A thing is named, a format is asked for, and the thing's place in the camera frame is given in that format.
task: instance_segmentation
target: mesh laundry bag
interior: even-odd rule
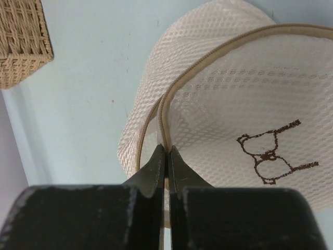
[[[149,57],[119,144],[127,175],[162,143],[214,186],[293,188],[313,209],[332,205],[332,39],[241,0],[189,12]]]

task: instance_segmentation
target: white table surface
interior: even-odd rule
[[[150,51],[205,0],[42,0],[55,59],[3,91],[29,184],[121,183],[117,146]],[[333,26],[333,0],[249,0]],[[333,208],[316,213],[333,249]]]

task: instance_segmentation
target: woven basket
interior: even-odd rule
[[[0,89],[8,89],[51,61],[40,0],[0,0]]]

